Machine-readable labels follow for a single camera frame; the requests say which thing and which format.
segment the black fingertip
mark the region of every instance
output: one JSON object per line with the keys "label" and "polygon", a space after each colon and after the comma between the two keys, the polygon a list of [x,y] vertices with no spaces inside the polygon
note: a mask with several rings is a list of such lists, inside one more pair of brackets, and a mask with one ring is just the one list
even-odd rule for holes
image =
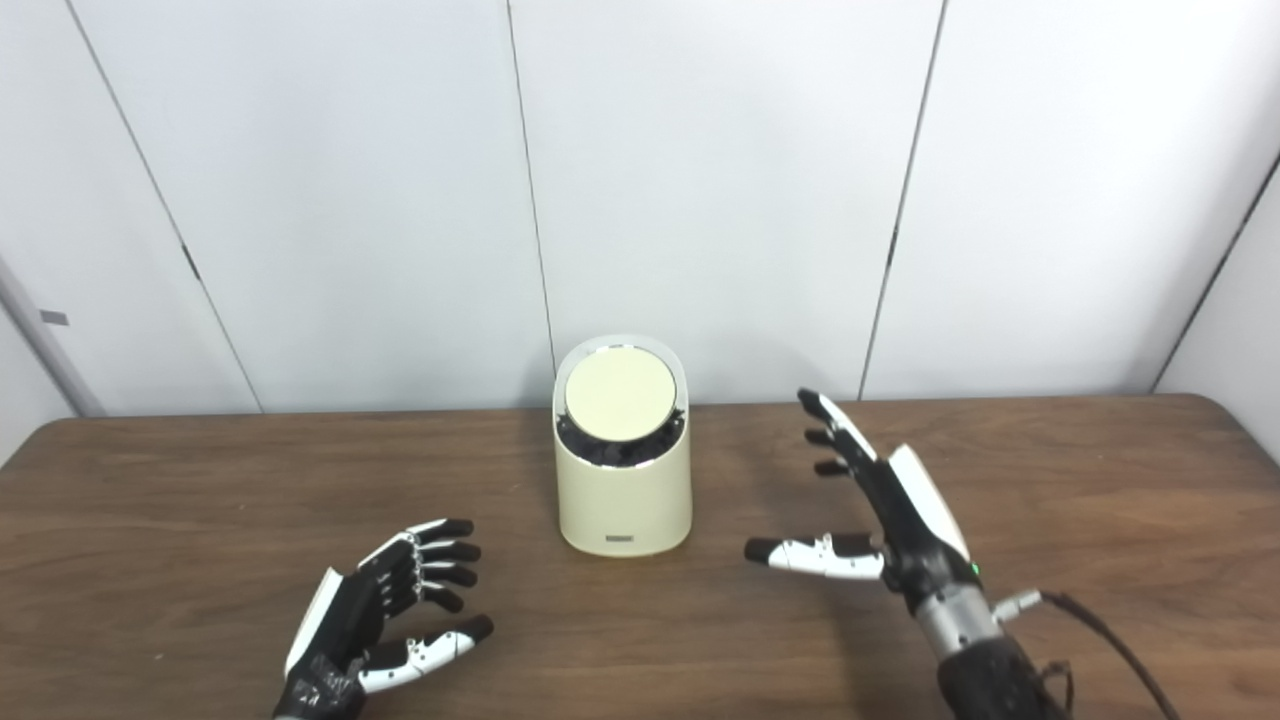
{"label": "black fingertip", "polygon": [[827,413],[827,409],[822,406],[820,395],[803,387],[799,392],[796,392],[796,397],[800,398],[800,405],[804,406],[805,413],[823,421],[831,420],[831,415]]}
{"label": "black fingertip", "polygon": [[751,538],[746,541],[746,547],[742,548],[742,555],[751,562],[759,562],[762,565],[769,564],[769,556],[773,551],[782,544],[782,541],[773,538]]}
{"label": "black fingertip", "polygon": [[458,625],[457,630],[479,643],[493,634],[493,620],[488,615],[476,615]]}
{"label": "black fingertip", "polygon": [[451,538],[465,538],[476,530],[476,524],[471,520],[454,520],[448,519],[440,525],[436,532],[439,534]]}
{"label": "black fingertip", "polygon": [[823,460],[822,462],[813,464],[813,471],[824,478],[831,478],[835,475],[847,475],[849,468],[841,465],[836,460]]}
{"label": "black fingertip", "polygon": [[804,438],[809,441],[809,445],[817,445],[818,447],[833,447],[827,430],[805,430]]}

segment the white finger segment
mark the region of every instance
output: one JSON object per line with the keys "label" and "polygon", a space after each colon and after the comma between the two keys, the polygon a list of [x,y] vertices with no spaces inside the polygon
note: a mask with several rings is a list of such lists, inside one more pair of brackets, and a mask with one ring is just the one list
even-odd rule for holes
{"label": "white finger segment", "polygon": [[476,646],[471,635],[458,632],[448,632],[426,644],[422,641],[404,641],[408,650],[408,660],[399,667],[385,670],[364,670],[360,673],[360,684],[367,693],[376,693],[385,689],[411,683],[428,673],[448,665],[458,656]]}
{"label": "white finger segment", "polygon": [[879,552],[841,557],[832,547],[831,534],[814,544],[786,539],[773,548],[769,568],[810,573],[842,580],[877,580],[884,571],[884,556]]}

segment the robot finger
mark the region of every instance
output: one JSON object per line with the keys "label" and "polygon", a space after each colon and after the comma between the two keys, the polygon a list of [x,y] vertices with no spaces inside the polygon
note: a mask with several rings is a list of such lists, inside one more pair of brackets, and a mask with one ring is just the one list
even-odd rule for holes
{"label": "robot finger", "polygon": [[422,602],[439,605],[449,612],[460,612],[465,605],[462,598],[458,597],[458,593],[439,583],[431,582],[420,582],[417,584],[417,598]]}
{"label": "robot finger", "polygon": [[744,555],[769,568],[844,580],[874,580],[884,571],[884,556],[865,533],[828,533],[817,539],[751,538],[746,541]]}
{"label": "robot finger", "polygon": [[439,560],[457,560],[458,562],[475,562],[480,560],[480,548],[460,541],[438,541],[426,543],[417,548],[420,562],[434,562]]}
{"label": "robot finger", "polygon": [[476,574],[470,568],[456,562],[424,562],[417,570],[417,578],[426,582],[447,582],[465,588],[474,588]]}
{"label": "robot finger", "polygon": [[379,644],[365,656],[360,684],[365,692],[376,693],[413,682],[448,665],[492,633],[493,620],[477,615],[444,633]]}
{"label": "robot finger", "polygon": [[396,533],[394,537],[379,546],[378,550],[369,553],[367,557],[360,561],[358,568],[361,570],[369,566],[375,568],[379,571],[379,582],[384,582],[388,575],[407,569],[403,565],[406,559],[411,560],[415,565],[421,564],[426,559],[420,557],[420,555],[428,550],[438,552],[445,550],[448,546],[461,546],[458,552],[462,555],[479,557],[479,548],[467,543],[453,542],[452,539],[467,537],[474,530],[475,524],[471,520],[442,519],[413,525]]}
{"label": "robot finger", "polygon": [[365,571],[375,570],[379,583],[387,582],[390,577],[411,571],[417,562],[415,557],[417,551],[412,538],[413,536],[408,533],[397,534],[369,553],[369,557],[361,560],[356,568]]}
{"label": "robot finger", "polygon": [[[827,428],[831,430],[832,445],[841,455],[846,455],[846,459],[850,454],[865,455],[867,460],[876,461],[877,455],[872,443],[867,442],[858,425],[835,402],[820,393],[805,388],[800,388],[796,396],[800,398],[800,405],[804,406],[805,413],[827,424]],[[805,437],[810,442],[815,439],[808,434]],[[841,441],[845,438],[852,442],[842,443]]]}
{"label": "robot finger", "polygon": [[445,518],[443,520],[431,520],[430,523],[422,523],[421,525],[406,528],[404,532],[413,536],[415,544],[421,547],[435,541],[465,538],[474,533],[475,529],[475,523],[471,520],[454,520]]}

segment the cream-colored device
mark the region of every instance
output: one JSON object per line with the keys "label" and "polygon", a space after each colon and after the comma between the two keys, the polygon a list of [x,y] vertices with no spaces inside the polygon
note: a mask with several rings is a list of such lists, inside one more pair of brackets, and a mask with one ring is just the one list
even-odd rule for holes
{"label": "cream-colored device", "polygon": [[694,518],[689,388],[666,345],[604,336],[575,347],[552,398],[561,533],[593,555],[680,544]]}

